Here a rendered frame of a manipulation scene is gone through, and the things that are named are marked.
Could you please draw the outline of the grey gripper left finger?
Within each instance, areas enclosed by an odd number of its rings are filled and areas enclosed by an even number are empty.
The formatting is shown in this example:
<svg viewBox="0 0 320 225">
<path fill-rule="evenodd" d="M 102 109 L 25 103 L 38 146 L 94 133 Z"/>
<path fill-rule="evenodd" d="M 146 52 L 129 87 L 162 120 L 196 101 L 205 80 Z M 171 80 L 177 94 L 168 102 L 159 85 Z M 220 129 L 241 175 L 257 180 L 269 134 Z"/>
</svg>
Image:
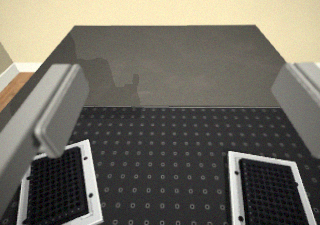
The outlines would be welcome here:
<svg viewBox="0 0 320 225">
<path fill-rule="evenodd" d="M 53 64 L 0 133 L 0 219 L 37 153 L 59 158 L 89 94 L 79 64 Z"/>
</svg>

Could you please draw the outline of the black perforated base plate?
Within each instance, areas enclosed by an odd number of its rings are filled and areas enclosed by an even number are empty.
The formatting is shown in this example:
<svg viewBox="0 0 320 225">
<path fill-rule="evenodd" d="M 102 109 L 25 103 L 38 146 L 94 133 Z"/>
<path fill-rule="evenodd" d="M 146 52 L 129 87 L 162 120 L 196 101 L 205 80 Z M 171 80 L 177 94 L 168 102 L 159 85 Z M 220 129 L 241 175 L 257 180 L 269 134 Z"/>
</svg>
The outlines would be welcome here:
<svg viewBox="0 0 320 225">
<path fill-rule="evenodd" d="M 295 162 L 320 225 L 320 159 L 282 107 L 83 106 L 104 222 L 232 225 L 228 151 Z"/>
</svg>

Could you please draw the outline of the black well plate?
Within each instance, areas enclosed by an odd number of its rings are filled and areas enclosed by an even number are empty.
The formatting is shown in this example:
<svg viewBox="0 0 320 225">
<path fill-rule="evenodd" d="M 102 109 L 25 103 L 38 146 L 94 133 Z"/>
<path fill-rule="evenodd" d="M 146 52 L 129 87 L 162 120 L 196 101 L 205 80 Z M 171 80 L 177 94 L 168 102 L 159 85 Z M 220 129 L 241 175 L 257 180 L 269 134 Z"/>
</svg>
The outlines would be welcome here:
<svg viewBox="0 0 320 225">
<path fill-rule="evenodd" d="M 80 147 L 64 150 L 59 158 L 33 160 L 26 225 L 62 225 L 88 213 Z"/>
<path fill-rule="evenodd" d="M 239 168 L 246 225 L 309 225 L 291 166 L 242 158 Z"/>
</svg>

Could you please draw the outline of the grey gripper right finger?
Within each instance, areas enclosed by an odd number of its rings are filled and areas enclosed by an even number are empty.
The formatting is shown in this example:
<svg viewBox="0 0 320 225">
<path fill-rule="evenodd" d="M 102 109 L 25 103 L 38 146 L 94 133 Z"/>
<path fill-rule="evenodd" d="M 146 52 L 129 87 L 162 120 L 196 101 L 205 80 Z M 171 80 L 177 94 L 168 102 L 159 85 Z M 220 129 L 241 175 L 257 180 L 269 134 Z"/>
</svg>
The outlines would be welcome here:
<svg viewBox="0 0 320 225">
<path fill-rule="evenodd" d="M 320 159 L 320 67 L 285 63 L 271 92 L 311 154 Z"/>
</svg>

